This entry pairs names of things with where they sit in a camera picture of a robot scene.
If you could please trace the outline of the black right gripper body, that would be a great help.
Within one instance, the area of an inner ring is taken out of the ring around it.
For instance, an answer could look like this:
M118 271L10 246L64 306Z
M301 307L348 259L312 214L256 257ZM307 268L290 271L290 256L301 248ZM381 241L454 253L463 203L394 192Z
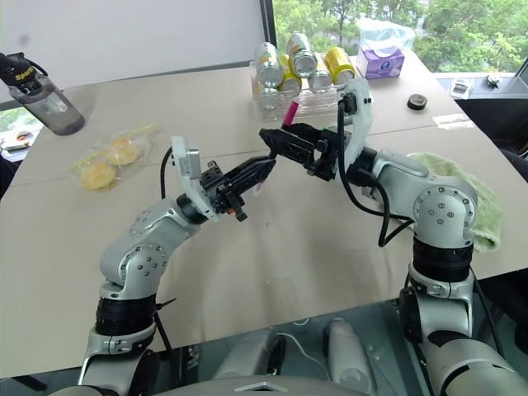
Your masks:
M310 176L315 176L330 182L337 173L337 157L340 148L340 139L336 131L330 129L314 129L312 136L314 149L320 152L318 159L314 159L307 168Z

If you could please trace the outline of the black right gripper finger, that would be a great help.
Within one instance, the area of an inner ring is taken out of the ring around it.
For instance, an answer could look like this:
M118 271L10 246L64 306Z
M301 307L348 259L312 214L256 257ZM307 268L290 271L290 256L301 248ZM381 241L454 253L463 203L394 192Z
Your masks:
M270 149L270 157L282 156L303 166L314 160L314 143L292 142L284 129L260 129L259 136Z
M325 139L322 130L306 123L284 125L284 131L290 136L292 142L317 143L319 140Z

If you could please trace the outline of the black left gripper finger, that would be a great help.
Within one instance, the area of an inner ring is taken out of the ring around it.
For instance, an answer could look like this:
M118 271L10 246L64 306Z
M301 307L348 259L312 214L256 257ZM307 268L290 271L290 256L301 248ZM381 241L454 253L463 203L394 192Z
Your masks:
M229 172L229 182L233 193L242 195L259 183L264 182L273 167L275 161L246 161Z
M225 174L230 182L263 182L276 165L270 156L257 156L240 163Z

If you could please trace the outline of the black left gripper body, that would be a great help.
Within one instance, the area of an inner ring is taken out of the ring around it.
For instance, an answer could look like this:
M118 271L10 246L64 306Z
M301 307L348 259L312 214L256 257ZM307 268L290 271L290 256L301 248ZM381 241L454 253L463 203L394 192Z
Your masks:
M234 179L239 173L237 167L224 173L219 164L211 160L201 174L200 185L205 190L216 214L235 214L237 221L243 222L248 218L242 209L245 202L241 192L236 192L234 187Z

